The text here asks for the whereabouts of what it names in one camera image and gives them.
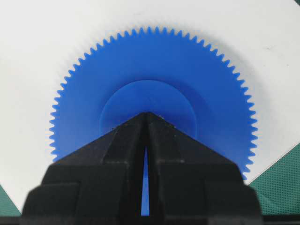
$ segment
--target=black mount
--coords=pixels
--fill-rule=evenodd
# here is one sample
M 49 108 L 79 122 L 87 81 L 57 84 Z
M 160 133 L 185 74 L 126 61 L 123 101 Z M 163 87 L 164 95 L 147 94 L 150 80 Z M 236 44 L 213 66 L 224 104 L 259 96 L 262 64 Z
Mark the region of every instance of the black mount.
M 146 148 L 150 216 L 142 217 Z M 4 224 L 261 225 L 263 218 L 236 164 L 141 113 L 50 165 L 22 216 L 0 218 Z

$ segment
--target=spur gear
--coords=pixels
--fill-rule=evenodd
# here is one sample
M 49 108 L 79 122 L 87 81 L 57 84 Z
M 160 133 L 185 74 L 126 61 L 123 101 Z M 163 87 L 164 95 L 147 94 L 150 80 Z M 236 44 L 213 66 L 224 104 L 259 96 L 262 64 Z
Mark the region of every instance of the spur gear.
M 249 172 L 253 103 L 224 55 L 167 29 L 117 35 L 97 44 L 61 84 L 50 136 L 55 161 L 140 112 L 153 112 Z

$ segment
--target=green fabric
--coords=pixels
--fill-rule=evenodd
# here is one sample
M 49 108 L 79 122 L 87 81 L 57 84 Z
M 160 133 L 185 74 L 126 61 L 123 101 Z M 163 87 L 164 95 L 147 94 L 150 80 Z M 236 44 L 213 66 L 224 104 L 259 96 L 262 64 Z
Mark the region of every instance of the green fabric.
M 264 215 L 300 213 L 300 144 L 251 184 Z
M 0 186 L 0 217 L 19 216 L 20 212 Z

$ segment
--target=white paper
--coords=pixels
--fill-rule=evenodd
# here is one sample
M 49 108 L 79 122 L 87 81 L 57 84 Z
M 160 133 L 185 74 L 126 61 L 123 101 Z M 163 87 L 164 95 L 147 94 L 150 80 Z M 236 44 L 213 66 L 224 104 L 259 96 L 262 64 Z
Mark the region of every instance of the white paper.
M 22 209 L 53 156 L 63 77 L 110 35 L 167 27 L 204 38 L 236 66 L 258 119 L 250 183 L 300 141 L 300 7 L 293 0 L 11 0 L 0 7 L 0 184 Z

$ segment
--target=blue gear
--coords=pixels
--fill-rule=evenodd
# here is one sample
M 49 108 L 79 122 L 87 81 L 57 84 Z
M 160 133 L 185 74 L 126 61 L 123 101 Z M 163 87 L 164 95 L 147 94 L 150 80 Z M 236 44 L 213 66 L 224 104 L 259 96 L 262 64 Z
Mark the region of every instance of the blue gear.
M 54 161 L 139 112 L 153 112 L 249 172 L 257 128 L 240 74 L 204 41 L 166 28 L 97 44 L 61 84 L 50 122 Z

